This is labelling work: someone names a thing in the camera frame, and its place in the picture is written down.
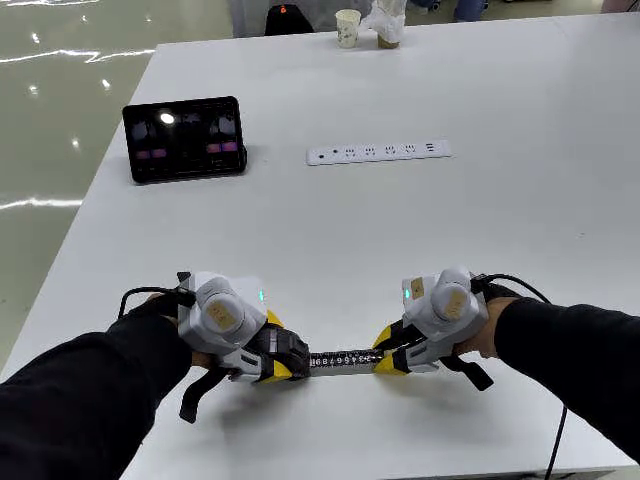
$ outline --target glossy floor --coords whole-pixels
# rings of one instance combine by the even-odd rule
[[[601,3],[494,1],[485,19]],[[407,23],[450,21],[453,4]],[[0,0],[0,366],[155,46],[230,36],[226,0]]]

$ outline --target wrist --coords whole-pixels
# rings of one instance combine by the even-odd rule
[[[484,358],[497,358],[498,353],[495,344],[496,327],[502,312],[515,300],[517,300],[515,297],[498,297],[489,301],[487,303],[489,318],[482,327],[482,330],[472,338],[456,345],[454,347],[454,353],[460,355],[467,352],[478,351]]]

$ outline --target plastic bag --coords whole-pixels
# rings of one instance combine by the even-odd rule
[[[388,43],[400,43],[404,32],[406,6],[407,0],[373,0],[371,12],[362,20],[361,25],[375,30]]]

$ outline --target black cable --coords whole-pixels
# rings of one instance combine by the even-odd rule
[[[513,283],[517,283],[518,285],[526,288],[531,293],[536,295],[540,300],[544,303],[551,303],[547,297],[542,295],[538,290],[533,288],[524,280],[520,280],[518,277],[514,277],[513,275],[505,275],[502,273],[496,273],[495,275],[487,275],[482,277],[482,281],[489,283],[493,280],[508,280]],[[556,440],[553,443],[553,450],[551,451],[551,458],[549,459],[549,465],[547,466],[547,471],[544,474],[544,480],[549,480],[551,478],[551,472],[553,472],[553,465],[556,463],[556,456],[558,455],[558,447],[560,447],[560,440],[562,439],[562,432],[564,431],[564,423],[567,419],[567,406],[562,406],[562,414],[560,415],[560,423],[558,424],[558,431],[556,432]]]
[[[122,318],[124,316],[124,309],[127,307],[127,300],[131,295],[135,295],[136,293],[165,293],[165,294],[175,294],[176,290],[173,288],[163,288],[163,287],[139,287],[132,288],[131,290],[125,292],[122,296],[122,300],[120,301],[120,310],[118,311],[118,318]]]

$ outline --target hand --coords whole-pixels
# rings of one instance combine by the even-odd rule
[[[162,297],[163,295],[164,294],[162,293],[154,293],[153,295],[149,296],[149,298],[147,298],[147,301],[145,303],[152,302],[153,299]],[[173,323],[176,328],[178,328],[178,319],[175,316],[173,315],[162,315],[162,316],[167,320],[169,320],[171,323]],[[202,367],[207,369],[211,368],[212,366],[211,355],[209,355],[208,353],[193,351],[191,352],[191,365],[193,367]]]
[[[462,355],[463,353],[478,351],[483,358],[498,358],[494,342],[496,326],[504,309],[515,300],[517,300],[517,298],[514,297],[498,297],[490,300],[487,303],[487,310],[489,312],[489,320],[487,320],[487,323],[485,323],[482,330],[475,336],[455,345],[453,352],[456,355]]]

